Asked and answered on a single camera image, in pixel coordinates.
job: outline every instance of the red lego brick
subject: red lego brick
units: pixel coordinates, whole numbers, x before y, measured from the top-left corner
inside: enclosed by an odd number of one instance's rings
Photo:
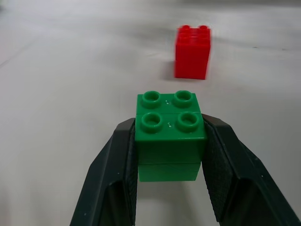
[[[184,79],[206,79],[210,53],[210,29],[207,26],[178,30],[175,44],[174,76]]]

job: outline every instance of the gray floor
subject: gray floor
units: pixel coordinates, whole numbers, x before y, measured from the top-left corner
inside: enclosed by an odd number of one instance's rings
[[[293,2],[6,0],[0,225],[69,225],[88,167],[147,90],[197,94],[301,218],[301,8]],[[182,24],[213,30],[208,79],[173,79]],[[137,226],[217,226],[196,182],[139,183]]]

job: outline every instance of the stacked green blocks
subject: stacked green blocks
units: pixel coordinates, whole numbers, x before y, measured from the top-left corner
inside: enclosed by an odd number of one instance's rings
[[[206,132],[195,94],[138,95],[135,143],[140,181],[196,180]]]

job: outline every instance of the green lego brick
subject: green lego brick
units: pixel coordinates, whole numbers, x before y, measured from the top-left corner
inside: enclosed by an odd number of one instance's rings
[[[141,164],[138,166],[141,182],[194,181],[198,176],[200,163]]]
[[[180,90],[174,94],[160,94],[148,91],[137,97],[136,114],[157,112],[160,114],[176,114],[181,112],[200,113],[197,97],[194,93]]]
[[[136,116],[135,143],[139,164],[200,163],[206,145],[200,113]]]

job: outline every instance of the lego duplo block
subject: lego duplo block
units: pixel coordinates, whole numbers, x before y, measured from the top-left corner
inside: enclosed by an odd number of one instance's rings
[[[198,176],[200,163],[142,164],[138,166],[141,182],[194,181]]]
[[[210,54],[210,29],[207,26],[178,29],[175,44],[174,76],[185,79],[206,79]]]
[[[135,143],[139,164],[200,163],[206,132],[195,94],[139,95]]]

